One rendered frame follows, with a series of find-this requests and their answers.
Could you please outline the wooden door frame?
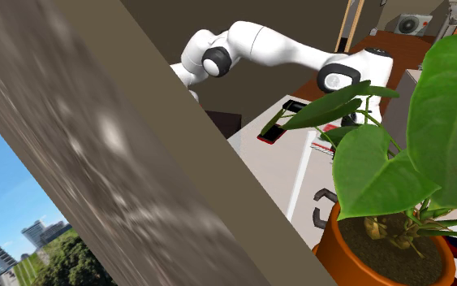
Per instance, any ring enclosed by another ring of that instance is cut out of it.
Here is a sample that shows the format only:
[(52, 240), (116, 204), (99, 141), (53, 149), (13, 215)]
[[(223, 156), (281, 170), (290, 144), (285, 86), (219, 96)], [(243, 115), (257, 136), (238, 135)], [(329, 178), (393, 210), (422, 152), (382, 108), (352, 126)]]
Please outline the wooden door frame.
[(349, 0), (341, 24), (335, 51), (337, 53), (347, 53), (351, 48), (351, 43), (355, 35), (356, 27), (363, 10), (364, 0)]

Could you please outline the red and black phone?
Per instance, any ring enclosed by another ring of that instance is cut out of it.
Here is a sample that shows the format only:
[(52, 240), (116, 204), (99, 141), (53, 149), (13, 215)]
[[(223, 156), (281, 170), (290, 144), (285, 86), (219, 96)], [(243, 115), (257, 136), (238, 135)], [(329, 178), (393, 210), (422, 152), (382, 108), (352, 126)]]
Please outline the red and black phone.
[(268, 131), (257, 136), (257, 139), (263, 141), (269, 145), (274, 144), (284, 133), (285, 129), (282, 129), (281, 126), (275, 123)]

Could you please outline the white air conditioner unit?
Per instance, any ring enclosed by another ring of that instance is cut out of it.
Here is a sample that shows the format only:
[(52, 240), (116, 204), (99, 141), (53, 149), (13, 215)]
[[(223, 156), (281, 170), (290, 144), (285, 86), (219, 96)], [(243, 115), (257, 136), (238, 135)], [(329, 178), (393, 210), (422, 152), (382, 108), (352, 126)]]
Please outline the white air conditioner unit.
[(401, 14), (396, 23), (394, 33), (423, 37), (432, 18), (432, 15)]

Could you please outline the green plant in orange pot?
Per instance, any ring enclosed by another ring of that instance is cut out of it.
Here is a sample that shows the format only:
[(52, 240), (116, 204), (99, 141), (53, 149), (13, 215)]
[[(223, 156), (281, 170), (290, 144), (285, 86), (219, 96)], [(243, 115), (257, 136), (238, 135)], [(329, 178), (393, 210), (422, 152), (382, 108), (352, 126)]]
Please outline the green plant in orange pot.
[(269, 122), (319, 128), (350, 113), (358, 126), (323, 134), (335, 148), (337, 200), (313, 253), (337, 286), (457, 286), (448, 238), (457, 235), (457, 34), (426, 53), (401, 148), (369, 110), (392, 89), (365, 80)]

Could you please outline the grey cabinet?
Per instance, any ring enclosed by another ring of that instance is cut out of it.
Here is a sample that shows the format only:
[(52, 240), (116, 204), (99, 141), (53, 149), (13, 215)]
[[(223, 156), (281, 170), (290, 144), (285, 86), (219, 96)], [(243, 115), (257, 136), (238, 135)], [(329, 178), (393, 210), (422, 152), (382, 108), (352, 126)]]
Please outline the grey cabinet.
[(386, 113), (382, 118), (382, 125), (403, 150), (407, 147), (406, 130), (411, 96), (420, 79), (421, 70), (407, 69), (395, 89), (398, 98), (390, 100)]

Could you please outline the black rectangular device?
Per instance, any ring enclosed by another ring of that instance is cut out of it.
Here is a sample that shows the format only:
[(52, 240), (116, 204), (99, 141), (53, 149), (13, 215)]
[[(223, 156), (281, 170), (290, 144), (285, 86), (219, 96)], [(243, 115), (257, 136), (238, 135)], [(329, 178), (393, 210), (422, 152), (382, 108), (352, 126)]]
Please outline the black rectangular device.
[(295, 100), (288, 100), (287, 102), (282, 104), (282, 108), (286, 111), (290, 111), (293, 113), (297, 113), (301, 111), (306, 106), (305, 103), (297, 102)]

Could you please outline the red and white flat box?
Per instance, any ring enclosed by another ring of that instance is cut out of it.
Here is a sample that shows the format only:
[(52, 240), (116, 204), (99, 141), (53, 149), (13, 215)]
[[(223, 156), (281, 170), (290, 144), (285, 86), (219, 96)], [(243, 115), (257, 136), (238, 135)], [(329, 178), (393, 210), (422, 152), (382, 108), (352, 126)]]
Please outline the red and white flat box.
[[(321, 125), (319, 128), (323, 132), (328, 132), (331, 129), (338, 128), (339, 124), (338, 123), (327, 123), (324, 125)], [(316, 150), (320, 150), (321, 152), (324, 152), (326, 154), (332, 155), (334, 153), (334, 148), (332, 147), (331, 143), (328, 140), (322, 140), (320, 138), (321, 133), (317, 131), (317, 137), (313, 140), (312, 147)]]

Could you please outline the white chest of drawers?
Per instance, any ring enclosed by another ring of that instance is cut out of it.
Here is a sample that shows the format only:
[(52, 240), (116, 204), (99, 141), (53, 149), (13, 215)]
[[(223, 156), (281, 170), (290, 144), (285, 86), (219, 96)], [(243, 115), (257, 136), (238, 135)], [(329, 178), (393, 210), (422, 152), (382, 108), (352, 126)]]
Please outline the white chest of drawers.
[(308, 128), (287, 131), (272, 145), (257, 139), (261, 129), (290, 100), (308, 103), (286, 95), (231, 136), (228, 142), (283, 213), (287, 212), (290, 198), (295, 193), (297, 173), (304, 173), (291, 225), (312, 249), (320, 242), (323, 233), (313, 224), (313, 211), (319, 209), (320, 218), (327, 220), (334, 206), (328, 198), (314, 199), (321, 189), (335, 191), (331, 175), (332, 156), (312, 147)]

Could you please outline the dark robot stand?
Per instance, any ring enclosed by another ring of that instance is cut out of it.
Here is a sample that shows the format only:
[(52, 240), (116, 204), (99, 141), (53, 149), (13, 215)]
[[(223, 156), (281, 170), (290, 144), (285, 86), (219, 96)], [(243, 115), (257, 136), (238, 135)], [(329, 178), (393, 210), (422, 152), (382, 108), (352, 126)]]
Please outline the dark robot stand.
[(211, 118), (218, 130), (226, 139), (230, 138), (241, 129), (242, 115), (240, 114), (211, 110), (207, 110), (205, 113)]

